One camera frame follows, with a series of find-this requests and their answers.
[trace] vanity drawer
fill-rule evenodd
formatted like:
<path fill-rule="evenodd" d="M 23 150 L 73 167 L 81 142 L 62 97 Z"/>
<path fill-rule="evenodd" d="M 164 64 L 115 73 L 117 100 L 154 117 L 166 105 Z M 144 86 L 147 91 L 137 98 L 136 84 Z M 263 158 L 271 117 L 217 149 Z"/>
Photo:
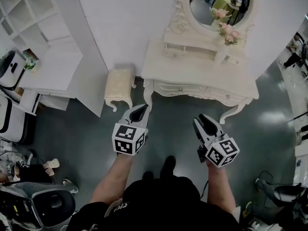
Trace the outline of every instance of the vanity drawer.
<path fill-rule="evenodd" d="M 204 94 L 207 87 L 190 84 L 168 83 L 154 81 L 154 90 L 163 96 L 176 96 L 187 94 Z"/>
<path fill-rule="evenodd" d="M 226 106 L 236 106 L 246 98 L 214 87 L 209 87 L 206 90 L 206 95 L 222 102 Z"/>

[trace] round mirror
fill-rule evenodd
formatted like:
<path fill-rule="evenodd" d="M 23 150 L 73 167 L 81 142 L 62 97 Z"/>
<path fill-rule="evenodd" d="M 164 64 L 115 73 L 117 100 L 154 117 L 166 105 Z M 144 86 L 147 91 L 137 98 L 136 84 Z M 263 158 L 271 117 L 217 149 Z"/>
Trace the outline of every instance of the round mirror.
<path fill-rule="evenodd" d="M 250 0 L 189 0 L 195 19 L 205 28 L 217 31 L 218 23 L 231 26 L 243 20 L 249 11 Z"/>

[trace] white machine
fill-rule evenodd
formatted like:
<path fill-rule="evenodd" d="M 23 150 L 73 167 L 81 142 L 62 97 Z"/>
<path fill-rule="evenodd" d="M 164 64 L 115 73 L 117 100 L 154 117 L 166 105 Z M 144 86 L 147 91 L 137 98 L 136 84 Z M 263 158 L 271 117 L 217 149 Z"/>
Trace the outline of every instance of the white machine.
<path fill-rule="evenodd" d="M 210 160 L 216 167 L 225 166 L 240 152 L 233 138 L 223 133 L 221 125 L 211 117 L 200 114 L 193 119 L 193 128 L 201 146 L 198 149 L 200 162 Z"/>
<path fill-rule="evenodd" d="M 127 110 L 116 123 L 112 134 L 112 145 L 117 153 L 134 156 L 145 143 L 149 130 L 150 107 L 141 104 Z"/>
<path fill-rule="evenodd" d="M 13 105 L 0 95 L 0 137 L 15 143 L 30 144 L 34 136 L 36 117 Z"/>
<path fill-rule="evenodd" d="M 0 60 L 0 85 L 8 90 L 15 90 L 22 73 L 25 61 L 15 51 L 7 52 Z"/>

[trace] gray floor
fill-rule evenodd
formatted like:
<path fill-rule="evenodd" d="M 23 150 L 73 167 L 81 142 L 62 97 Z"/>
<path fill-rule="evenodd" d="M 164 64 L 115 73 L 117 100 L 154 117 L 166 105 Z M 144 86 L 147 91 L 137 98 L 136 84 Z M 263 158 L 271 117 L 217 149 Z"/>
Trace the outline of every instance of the gray floor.
<path fill-rule="evenodd" d="M 210 11 L 210 3 L 206 3 L 205 0 L 193 0 L 191 2 L 191 10 L 195 19 L 205 25 L 212 25 L 214 18 Z"/>
<path fill-rule="evenodd" d="M 278 66 L 273 64 L 257 80 L 259 100 L 253 101 L 239 114 L 226 119 L 223 129 L 234 137 L 240 154 L 226 167 L 237 204 L 244 206 L 257 192 L 255 179 L 262 170 L 269 171 L 275 182 L 293 182 L 295 130 L 288 93 Z M 135 105 L 144 102 L 140 82 L 132 90 Z M 167 98 L 154 93 L 149 120 L 149 139 L 134 158 L 128 184 L 151 170 L 159 175 L 164 159 L 177 159 L 175 175 L 190 178 L 202 192 L 207 181 L 207 168 L 197 156 L 199 142 L 192 119 L 204 113 L 218 120 L 229 108 L 218 101 L 200 100 L 188 96 Z M 128 109 L 124 102 L 118 111 L 104 106 L 98 118 L 77 100 L 71 100 L 66 112 L 46 108 L 38 114 L 34 148 L 44 160 L 58 158 L 60 168 L 55 181 L 69 178 L 79 186 L 77 209 L 86 204 L 101 178 L 107 173 L 116 154 L 111 135 L 114 124 Z"/>

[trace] curved table leg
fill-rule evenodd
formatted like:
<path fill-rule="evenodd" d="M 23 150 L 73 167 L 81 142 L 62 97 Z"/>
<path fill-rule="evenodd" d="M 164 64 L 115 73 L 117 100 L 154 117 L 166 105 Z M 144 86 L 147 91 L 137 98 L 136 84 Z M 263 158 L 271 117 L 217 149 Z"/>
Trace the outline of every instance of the curved table leg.
<path fill-rule="evenodd" d="M 144 92 L 143 98 L 147 105 L 149 105 L 150 110 L 152 110 L 152 94 L 154 92 L 154 80 L 152 79 L 145 79 L 143 82 Z"/>
<path fill-rule="evenodd" d="M 106 99 L 105 101 L 106 101 L 106 105 L 113 108 L 114 112 L 116 112 L 116 106 L 113 103 L 111 103 L 111 100 Z"/>
<path fill-rule="evenodd" d="M 220 124 L 225 124 L 225 119 L 229 116 L 235 115 L 237 113 L 240 113 L 241 110 L 244 108 L 246 104 L 245 103 L 240 103 L 239 105 L 233 107 L 231 110 L 227 111 L 226 113 L 224 113 L 219 120 Z"/>
<path fill-rule="evenodd" d="M 131 87 L 136 88 L 134 75 L 131 77 Z"/>
<path fill-rule="evenodd" d="M 131 99 L 129 99 L 129 100 L 127 99 L 127 100 L 125 100 L 125 102 L 128 103 L 130 109 L 133 107 L 133 102 L 132 102 Z"/>

